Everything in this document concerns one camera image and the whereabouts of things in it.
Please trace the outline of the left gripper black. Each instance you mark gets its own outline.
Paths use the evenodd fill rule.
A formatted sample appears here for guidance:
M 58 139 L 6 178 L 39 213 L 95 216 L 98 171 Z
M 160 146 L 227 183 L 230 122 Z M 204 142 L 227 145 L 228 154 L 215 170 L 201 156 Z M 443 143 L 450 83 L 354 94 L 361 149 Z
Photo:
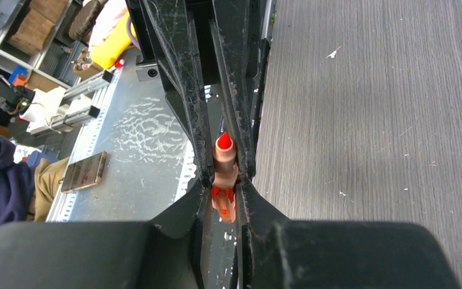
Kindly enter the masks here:
M 188 134 L 199 178 L 214 180 L 204 86 L 221 86 L 240 174 L 256 173 L 250 113 L 264 88 L 271 1 L 127 1 L 142 58 L 156 62 L 166 100 Z

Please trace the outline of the orange highlighter pen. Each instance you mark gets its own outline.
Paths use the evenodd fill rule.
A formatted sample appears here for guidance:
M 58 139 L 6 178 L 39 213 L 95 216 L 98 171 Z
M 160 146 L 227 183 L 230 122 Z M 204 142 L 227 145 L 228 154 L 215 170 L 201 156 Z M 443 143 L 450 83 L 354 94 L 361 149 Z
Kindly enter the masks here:
M 236 220 L 235 184 L 238 178 L 236 147 L 227 132 L 217 138 L 212 151 L 214 181 L 211 187 L 212 206 L 224 223 Z

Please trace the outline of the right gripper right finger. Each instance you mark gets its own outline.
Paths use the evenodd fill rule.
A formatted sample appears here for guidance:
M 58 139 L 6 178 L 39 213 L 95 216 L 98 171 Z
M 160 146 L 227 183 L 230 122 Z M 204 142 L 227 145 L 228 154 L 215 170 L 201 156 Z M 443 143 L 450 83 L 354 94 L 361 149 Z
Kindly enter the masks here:
M 439 242 L 414 223 L 292 220 L 251 181 L 235 187 L 241 288 L 458 288 Z

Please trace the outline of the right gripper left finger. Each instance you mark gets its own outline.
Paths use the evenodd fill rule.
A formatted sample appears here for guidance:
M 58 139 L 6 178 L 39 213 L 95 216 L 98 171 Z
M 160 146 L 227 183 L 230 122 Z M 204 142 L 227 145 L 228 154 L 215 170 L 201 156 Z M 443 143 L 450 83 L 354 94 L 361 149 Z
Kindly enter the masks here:
M 0 288 L 203 288 L 209 189 L 196 182 L 149 221 L 0 227 Z

